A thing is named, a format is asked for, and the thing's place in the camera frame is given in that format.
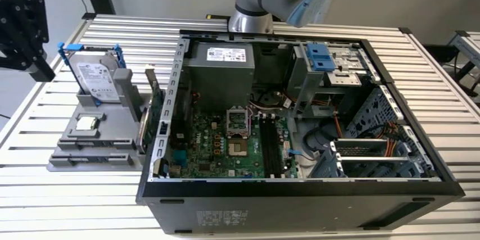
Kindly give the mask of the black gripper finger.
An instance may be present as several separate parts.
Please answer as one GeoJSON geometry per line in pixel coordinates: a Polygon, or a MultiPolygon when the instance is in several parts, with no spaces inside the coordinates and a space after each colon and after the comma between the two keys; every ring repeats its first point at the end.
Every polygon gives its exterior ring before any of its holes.
{"type": "Polygon", "coordinates": [[[44,44],[49,42],[44,0],[13,0],[13,3],[3,3],[3,23],[11,25],[25,40],[23,51],[28,68],[11,70],[29,73],[36,82],[51,82],[55,72],[44,50],[44,44]]]}
{"type": "Polygon", "coordinates": [[[28,59],[24,54],[25,40],[16,29],[1,23],[1,67],[7,69],[27,69],[28,59]]]}

